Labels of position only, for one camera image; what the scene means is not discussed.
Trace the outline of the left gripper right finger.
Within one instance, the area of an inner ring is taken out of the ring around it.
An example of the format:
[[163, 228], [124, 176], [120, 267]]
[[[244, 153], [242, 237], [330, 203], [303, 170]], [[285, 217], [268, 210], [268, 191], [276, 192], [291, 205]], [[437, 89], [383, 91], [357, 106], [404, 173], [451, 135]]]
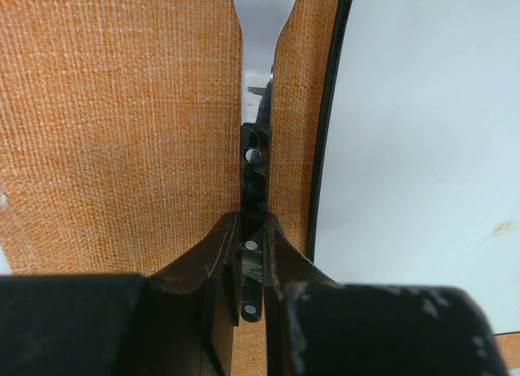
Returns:
[[270, 375], [505, 375], [483, 311], [456, 287], [339, 284], [264, 227]]

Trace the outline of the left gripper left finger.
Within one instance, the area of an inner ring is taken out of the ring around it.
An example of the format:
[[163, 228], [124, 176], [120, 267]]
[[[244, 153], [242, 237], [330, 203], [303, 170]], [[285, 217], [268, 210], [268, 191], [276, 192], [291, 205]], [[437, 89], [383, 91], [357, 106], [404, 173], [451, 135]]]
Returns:
[[1, 278], [4, 375], [228, 375], [238, 216], [159, 272]]

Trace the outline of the white square plate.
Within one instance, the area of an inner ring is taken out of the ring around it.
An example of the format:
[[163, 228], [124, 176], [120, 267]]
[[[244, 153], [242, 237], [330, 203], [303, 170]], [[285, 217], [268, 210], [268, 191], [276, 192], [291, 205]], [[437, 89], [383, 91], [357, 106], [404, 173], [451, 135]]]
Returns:
[[519, 329], [519, 0], [339, 0], [308, 253]]

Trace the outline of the orange cloth napkin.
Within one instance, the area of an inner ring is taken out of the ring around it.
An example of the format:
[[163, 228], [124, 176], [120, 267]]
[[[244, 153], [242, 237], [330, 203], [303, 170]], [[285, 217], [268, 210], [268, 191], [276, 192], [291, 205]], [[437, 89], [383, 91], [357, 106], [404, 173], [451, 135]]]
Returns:
[[[275, 52], [267, 217], [313, 264], [338, 1], [297, 0]], [[1, 0], [1, 278], [149, 277], [235, 213], [228, 375], [270, 375], [264, 280], [260, 321], [241, 316], [241, 63], [233, 0]], [[485, 317], [509, 374], [519, 329], [497, 334]]]

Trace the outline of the silver fork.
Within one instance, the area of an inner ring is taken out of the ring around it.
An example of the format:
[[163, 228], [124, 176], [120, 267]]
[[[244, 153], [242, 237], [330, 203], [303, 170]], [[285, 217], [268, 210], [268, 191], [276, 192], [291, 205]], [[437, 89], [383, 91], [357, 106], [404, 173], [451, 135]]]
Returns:
[[297, 0], [233, 0], [240, 25], [240, 314], [262, 317], [264, 226], [271, 163], [275, 52]]

